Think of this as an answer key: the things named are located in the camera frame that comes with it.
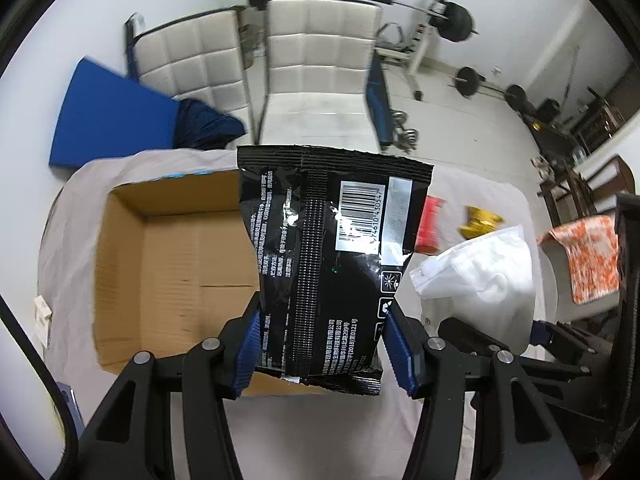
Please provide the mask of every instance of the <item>red package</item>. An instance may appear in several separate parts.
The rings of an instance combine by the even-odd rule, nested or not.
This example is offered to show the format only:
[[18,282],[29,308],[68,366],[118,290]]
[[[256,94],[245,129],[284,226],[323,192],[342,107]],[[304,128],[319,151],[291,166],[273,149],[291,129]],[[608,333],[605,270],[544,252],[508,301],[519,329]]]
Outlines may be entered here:
[[415,238],[415,252],[429,255],[438,253],[436,219],[443,202],[443,199],[434,196],[427,196],[424,200],[420,227],[418,227],[418,235]]

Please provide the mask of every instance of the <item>chair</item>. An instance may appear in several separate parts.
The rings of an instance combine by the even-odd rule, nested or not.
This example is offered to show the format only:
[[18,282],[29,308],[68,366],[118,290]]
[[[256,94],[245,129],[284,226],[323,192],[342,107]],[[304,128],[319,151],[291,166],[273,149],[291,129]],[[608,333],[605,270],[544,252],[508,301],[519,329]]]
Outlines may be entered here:
[[[563,192],[561,191],[560,194],[554,196],[553,189],[562,184],[563,178],[569,189],[561,187]],[[616,193],[633,194],[636,190],[636,184],[629,166],[619,155],[615,155],[587,178],[569,170],[554,183],[541,184],[540,188],[541,192],[538,195],[545,198],[552,225],[557,227],[562,223],[558,213],[557,204],[559,202],[568,202],[569,198],[573,199],[575,209],[570,212],[576,217],[573,219],[597,214],[606,215],[615,211]],[[584,304],[576,304],[572,295],[569,261],[564,247],[552,239],[542,243],[540,250],[543,261],[543,283],[545,288],[554,288],[558,298],[555,320],[569,322],[583,319],[618,306],[619,294],[617,292]],[[547,313],[551,312],[553,312],[553,306],[547,304]],[[550,316],[547,320],[554,320],[554,318]]]
[[260,144],[378,153],[366,84],[382,9],[356,0],[270,0]]
[[247,135],[228,148],[254,143],[254,116],[234,9],[166,23],[133,38],[132,48],[140,83],[175,99],[199,99],[240,119]]

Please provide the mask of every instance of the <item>white barcode label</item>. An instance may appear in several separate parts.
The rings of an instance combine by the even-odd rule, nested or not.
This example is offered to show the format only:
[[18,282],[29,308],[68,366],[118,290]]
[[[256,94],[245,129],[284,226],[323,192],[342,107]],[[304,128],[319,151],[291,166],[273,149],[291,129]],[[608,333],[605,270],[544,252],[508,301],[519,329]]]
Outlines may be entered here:
[[340,183],[336,251],[378,254],[385,188],[369,182]]

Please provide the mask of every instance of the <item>black plastic package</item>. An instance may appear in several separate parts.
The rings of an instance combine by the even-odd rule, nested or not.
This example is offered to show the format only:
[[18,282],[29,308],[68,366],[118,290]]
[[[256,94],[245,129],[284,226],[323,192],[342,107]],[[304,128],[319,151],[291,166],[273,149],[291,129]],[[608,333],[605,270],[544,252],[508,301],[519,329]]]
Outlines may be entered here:
[[260,270],[258,369],[377,394],[372,359],[433,167],[309,146],[241,146],[238,167]]

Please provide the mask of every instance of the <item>blue board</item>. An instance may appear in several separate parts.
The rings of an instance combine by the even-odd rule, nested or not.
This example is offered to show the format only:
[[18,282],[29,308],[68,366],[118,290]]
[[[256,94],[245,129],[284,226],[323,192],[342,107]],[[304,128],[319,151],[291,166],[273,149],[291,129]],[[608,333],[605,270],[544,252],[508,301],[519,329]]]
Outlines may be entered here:
[[49,164],[80,168],[96,158],[170,149],[178,106],[84,58],[66,90]]

